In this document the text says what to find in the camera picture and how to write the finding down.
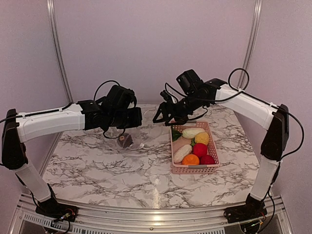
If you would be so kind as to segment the dark maroon toy food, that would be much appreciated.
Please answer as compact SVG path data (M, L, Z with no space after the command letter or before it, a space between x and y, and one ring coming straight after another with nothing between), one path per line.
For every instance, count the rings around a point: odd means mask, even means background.
M133 145L133 138L131 134L129 133L124 133L117 139L117 144L120 146L122 149L126 149L130 146Z

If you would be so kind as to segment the clear zip top bag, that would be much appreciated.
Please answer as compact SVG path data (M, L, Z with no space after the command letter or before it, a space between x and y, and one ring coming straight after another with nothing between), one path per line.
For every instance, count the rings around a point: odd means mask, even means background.
M110 150L120 152L135 151L142 149L152 140L156 140L165 133L166 127L162 124L142 125L136 128L126 129L122 131L117 128L109 129L103 136L104 146Z

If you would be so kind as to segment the pink plastic basket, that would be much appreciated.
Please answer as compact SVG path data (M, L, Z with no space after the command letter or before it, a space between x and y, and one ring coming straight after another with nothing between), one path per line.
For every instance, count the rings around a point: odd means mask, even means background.
M173 125L170 133L173 174L212 174L220 166L208 122Z

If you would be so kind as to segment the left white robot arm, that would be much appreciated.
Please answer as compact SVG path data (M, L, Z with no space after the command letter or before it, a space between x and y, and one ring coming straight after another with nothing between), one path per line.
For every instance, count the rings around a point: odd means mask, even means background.
M93 100L79 101L65 107L42 112L20 113L15 109L7 112L3 120L1 162L13 171L22 183L33 193L42 208L51 217L60 215L61 205L56 202L52 189L42 179L26 156L25 143L34 138L76 130L110 127L125 131L142 124L139 107L108 106L104 108Z

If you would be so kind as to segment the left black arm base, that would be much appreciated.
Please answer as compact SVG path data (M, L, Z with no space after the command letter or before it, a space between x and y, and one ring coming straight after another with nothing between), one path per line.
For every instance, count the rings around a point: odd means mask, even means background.
M78 207L61 203L48 205L47 207L39 204L36 205L36 213L56 220L61 220L61 217L64 217L64 219L74 222L77 217Z

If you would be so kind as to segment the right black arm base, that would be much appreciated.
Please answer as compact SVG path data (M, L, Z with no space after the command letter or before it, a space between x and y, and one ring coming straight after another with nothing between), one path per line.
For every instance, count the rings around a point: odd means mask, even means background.
M255 219L261 216L267 215L267 210L264 205L259 208L253 205L239 205L234 207L228 207L224 210L224 217L227 219L228 223L235 223L246 221L249 219Z

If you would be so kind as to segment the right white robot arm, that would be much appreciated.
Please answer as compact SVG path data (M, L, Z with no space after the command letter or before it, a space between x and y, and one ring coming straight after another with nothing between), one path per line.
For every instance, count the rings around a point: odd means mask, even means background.
M262 201L270 190L286 148L289 137L287 106L265 103L242 90L234 90L227 82L217 78L203 82L197 78L181 77L177 81L186 96L174 103L169 94L162 91L165 101L160 104L153 123L163 122L170 126L173 119L176 125L184 125L189 120L188 116L198 108L219 104L251 119L267 131L261 144L260 168L246 199L247 204L242 206L241 211L245 218L254 217L261 208L258 201Z

